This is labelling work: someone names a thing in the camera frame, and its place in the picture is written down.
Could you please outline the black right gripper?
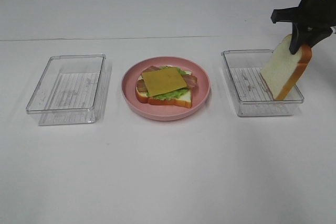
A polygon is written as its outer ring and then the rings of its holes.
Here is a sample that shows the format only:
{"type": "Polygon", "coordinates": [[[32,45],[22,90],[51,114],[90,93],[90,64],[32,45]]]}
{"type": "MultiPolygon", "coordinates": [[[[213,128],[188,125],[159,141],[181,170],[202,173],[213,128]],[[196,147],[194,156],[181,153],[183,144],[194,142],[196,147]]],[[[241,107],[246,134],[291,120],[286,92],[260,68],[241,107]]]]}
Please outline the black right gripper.
{"type": "Polygon", "coordinates": [[[289,51],[296,54],[305,41],[312,48],[331,36],[335,26],[335,0],[301,0],[297,7],[273,10],[271,21],[292,23],[289,51]]]}

